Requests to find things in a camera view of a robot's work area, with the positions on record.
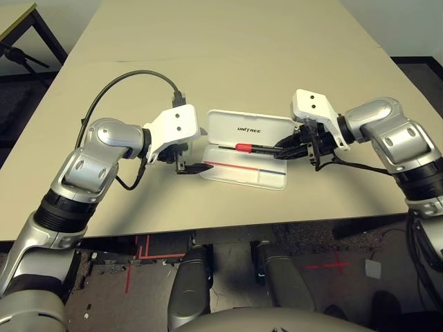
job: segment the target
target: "blue stripe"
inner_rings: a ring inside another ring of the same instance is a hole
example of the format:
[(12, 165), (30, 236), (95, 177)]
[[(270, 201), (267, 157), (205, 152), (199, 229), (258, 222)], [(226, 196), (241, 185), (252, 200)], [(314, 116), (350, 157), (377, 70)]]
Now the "blue stripe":
[(265, 173), (272, 173), (272, 174), (286, 175), (286, 173), (283, 173), (283, 172), (277, 172), (277, 171), (269, 171), (268, 169), (259, 169), (259, 171), (261, 171), (261, 172), (265, 172)]

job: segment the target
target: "table leg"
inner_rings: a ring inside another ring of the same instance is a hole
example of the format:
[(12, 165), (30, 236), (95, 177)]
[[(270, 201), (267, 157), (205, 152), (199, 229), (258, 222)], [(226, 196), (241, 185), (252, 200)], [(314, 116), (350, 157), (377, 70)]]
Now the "table leg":
[(36, 9), (34, 9), (30, 13), (30, 15), (35, 20), (35, 23), (33, 24), (34, 29), (37, 31), (39, 36), (43, 39), (43, 41), (46, 43), (46, 45), (49, 47), (58, 61), (60, 61), (61, 64), (64, 64), (66, 58), (68, 57), (68, 54), (63, 49), (62, 45), (60, 45), (57, 38), (55, 38), (55, 35), (46, 25)]

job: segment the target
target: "red pen cap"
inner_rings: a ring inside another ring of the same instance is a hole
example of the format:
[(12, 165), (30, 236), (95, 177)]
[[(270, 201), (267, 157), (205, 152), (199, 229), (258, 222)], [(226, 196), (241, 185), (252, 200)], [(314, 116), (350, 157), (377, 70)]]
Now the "red pen cap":
[(237, 151), (251, 153), (252, 152), (252, 144), (238, 143), (235, 145), (235, 149)]

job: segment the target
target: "cable connector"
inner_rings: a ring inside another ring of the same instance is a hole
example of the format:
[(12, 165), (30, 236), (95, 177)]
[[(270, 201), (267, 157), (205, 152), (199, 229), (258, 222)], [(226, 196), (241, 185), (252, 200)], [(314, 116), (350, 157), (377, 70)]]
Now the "cable connector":
[(186, 105), (186, 98), (184, 93), (180, 90), (174, 91), (174, 97), (172, 98), (172, 107), (179, 107)]

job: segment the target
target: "small white object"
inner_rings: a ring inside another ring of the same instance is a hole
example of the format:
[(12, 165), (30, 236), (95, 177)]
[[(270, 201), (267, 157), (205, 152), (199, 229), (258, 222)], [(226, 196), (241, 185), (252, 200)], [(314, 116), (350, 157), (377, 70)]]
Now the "small white object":
[(337, 147), (341, 150), (349, 150), (341, 134), (337, 122), (338, 114), (332, 108), (325, 95), (308, 90), (298, 89), (292, 96), (292, 111), (296, 121), (303, 122), (305, 119), (316, 120), (325, 125), (325, 129), (334, 137)]
[(208, 112), (208, 142), (203, 162), (213, 165), (203, 178), (252, 187), (282, 190), (287, 162), (267, 154), (248, 154), (234, 149), (238, 143), (273, 147), (291, 135), (296, 123), (290, 118), (212, 109)]
[(365, 271), (367, 277), (381, 279), (381, 263), (379, 261), (371, 261), (370, 259), (366, 259)]

